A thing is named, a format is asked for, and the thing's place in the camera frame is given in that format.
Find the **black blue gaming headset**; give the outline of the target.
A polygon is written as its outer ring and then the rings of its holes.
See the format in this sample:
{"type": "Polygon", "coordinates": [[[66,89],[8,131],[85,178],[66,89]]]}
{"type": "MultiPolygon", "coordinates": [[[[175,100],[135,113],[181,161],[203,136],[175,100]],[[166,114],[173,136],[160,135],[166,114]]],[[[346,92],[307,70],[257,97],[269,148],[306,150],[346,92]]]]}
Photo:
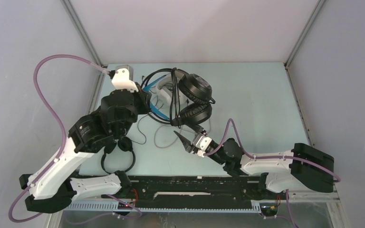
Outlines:
{"type": "Polygon", "coordinates": [[[211,85],[197,74],[190,74],[182,69],[162,68],[145,76],[141,87],[149,92],[150,88],[157,84],[164,77],[158,78],[155,82],[149,83],[152,77],[159,73],[166,73],[172,77],[172,101],[169,106],[169,115],[163,114],[153,103],[150,103],[151,112],[148,114],[153,120],[160,124],[181,127],[183,125],[199,125],[208,119],[212,114],[212,104],[215,100],[212,97],[211,85]],[[188,104],[180,107],[178,92],[181,91],[188,98],[188,104]]]}

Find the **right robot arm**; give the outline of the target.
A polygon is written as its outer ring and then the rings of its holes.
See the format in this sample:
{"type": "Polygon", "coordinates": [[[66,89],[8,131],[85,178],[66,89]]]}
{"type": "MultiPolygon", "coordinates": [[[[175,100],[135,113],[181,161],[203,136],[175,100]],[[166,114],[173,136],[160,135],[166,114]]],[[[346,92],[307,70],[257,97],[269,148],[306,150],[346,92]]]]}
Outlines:
{"type": "Polygon", "coordinates": [[[273,153],[247,153],[238,138],[216,143],[200,126],[192,140],[175,132],[184,149],[199,157],[208,157],[232,177],[259,176],[258,194],[265,199],[285,190],[313,190],[331,193],[340,178],[334,173],[335,159],[304,143],[273,153]]]}

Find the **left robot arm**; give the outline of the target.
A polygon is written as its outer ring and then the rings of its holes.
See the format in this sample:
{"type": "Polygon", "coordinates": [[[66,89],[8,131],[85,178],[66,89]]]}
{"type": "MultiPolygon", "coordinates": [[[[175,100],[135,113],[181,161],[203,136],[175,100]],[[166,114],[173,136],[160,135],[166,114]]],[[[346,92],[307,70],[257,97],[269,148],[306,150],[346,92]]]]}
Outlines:
{"type": "Polygon", "coordinates": [[[150,112],[151,94],[141,89],[115,90],[101,99],[91,114],[81,117],[69,130],[65,147],[35,174],[23,174],[19,181],[28,190],[28,211],[55,213],[78,199],[105,194],[129,196],[132,184],[125,171],[106,176],[74,178],[72,174],[84,161],[100,150],[112,152],[117,145],[130,151],[126,135],[140,114],[150,112]]]}

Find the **white grey gaming headset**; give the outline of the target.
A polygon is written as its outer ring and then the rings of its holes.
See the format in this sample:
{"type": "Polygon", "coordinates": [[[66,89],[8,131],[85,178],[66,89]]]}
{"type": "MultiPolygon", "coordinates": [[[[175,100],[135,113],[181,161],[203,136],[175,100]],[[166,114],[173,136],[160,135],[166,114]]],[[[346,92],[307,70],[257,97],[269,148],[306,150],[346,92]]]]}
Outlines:
{"type": "MultiPolygon", "coordinates": [[[[156,94],[161,101],[163,101],[164,105],[170,106],[172,101],[172,77],[170,75],[166,75],[163,79],[161,79],[155,86],[156,94]]],[[[178,92],[180,107],[188,104],[188,98],[181,91],[178,92]]]]}

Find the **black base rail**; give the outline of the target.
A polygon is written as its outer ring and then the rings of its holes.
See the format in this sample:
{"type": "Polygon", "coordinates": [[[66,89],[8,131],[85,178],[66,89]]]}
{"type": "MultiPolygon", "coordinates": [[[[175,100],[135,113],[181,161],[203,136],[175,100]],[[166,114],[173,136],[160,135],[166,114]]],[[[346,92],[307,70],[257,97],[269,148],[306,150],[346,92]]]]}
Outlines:
{"type": "Polygon", "coordinates": [[[256,201],[266,200],[279,206],[284,191],[266,189],[263,176],[194,177],[130,176],[131,187],[114,196],[137,208],[172,209],[250,209],[256,201]]]}

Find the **aluminium corner frame post left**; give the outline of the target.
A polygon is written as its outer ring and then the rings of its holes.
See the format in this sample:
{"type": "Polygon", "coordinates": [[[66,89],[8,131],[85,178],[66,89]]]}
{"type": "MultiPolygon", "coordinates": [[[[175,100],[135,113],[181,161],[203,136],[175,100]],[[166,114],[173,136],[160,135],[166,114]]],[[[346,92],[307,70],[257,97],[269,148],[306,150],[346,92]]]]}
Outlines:
{"type": "Polygon", "coordinates": [[[61,4],[63,5],[66,13],[68,14],[70,21],[74,25],[78,35],[80,36],[82,43],[84,44],[85,48],[87,49],[89,56],[92,58],[93,62],[97,65],[100,65],[103,68],[107,68],[107,65],[103,64],[101,61],[93,42],[91,41],[87,31],[85,30],[83,23],[78,16],[74,5],[70,0],[60,0],[61,4]]]}

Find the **aluminium corner frame post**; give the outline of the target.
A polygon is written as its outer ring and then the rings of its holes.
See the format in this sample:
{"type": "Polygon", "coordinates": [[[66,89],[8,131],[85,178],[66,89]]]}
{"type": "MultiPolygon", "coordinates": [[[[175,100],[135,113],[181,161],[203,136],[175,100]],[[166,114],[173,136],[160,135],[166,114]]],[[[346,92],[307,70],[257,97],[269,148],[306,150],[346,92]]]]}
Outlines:
{"type": "Polygon", "coordinates": [[[294,47],[292,48],[286,62],[284,63],[285,69],[289,70],[290,66],[292,65],[296,55],[298,54],[299,50],[301,49],[304,40],[306,39],[307,35],[311,31],[315,21],[317,20],[319,14],[323,10],[323,7],[327,3],[327,0],[319,0],[315,5],[313,11],[311,12],[310,17],[308,18],[304,28],[302,29],[294,47]]]}
{"type": "Polygon", "coordinates": [[[84,44],[85,48],[87,49],[89,56],[92,58],[93,62],[97,65],[100,65],[103,68],[107,68],[107,65],[103,64],[101,61],[93,42],[91,41],[87,31],[85,30],[83,23],[78,16],[74,5],[70,0],[60,0],[61,4],[63,5],[66,13],[68,14],[70,21],[74,25],[78,35],[80,36],[82,43],[84,44]]]}

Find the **aluminium corner frame post right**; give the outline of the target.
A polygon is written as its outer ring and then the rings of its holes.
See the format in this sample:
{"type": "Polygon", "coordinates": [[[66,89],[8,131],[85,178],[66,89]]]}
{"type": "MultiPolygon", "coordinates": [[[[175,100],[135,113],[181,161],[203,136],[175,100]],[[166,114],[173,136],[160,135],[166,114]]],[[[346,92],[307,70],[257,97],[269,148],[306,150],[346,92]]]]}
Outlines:
{"type": "Polygon", "coordinates": [[[311,12],[310,17],[308,18],[304,28],[302,29],[294,47],[292,48],[286,62],[284,63],[285,69],[289,70],[290,66],[292,65],[296,55],[298,54],[299,50],[301,49],[304,40],[306,39],[307,35],[311,31],[315,21],[317,20],[319,14],[323,10],[323,7],[327,3],[327,0],[319,0],[315,5],[313,11],[311,12]]]}

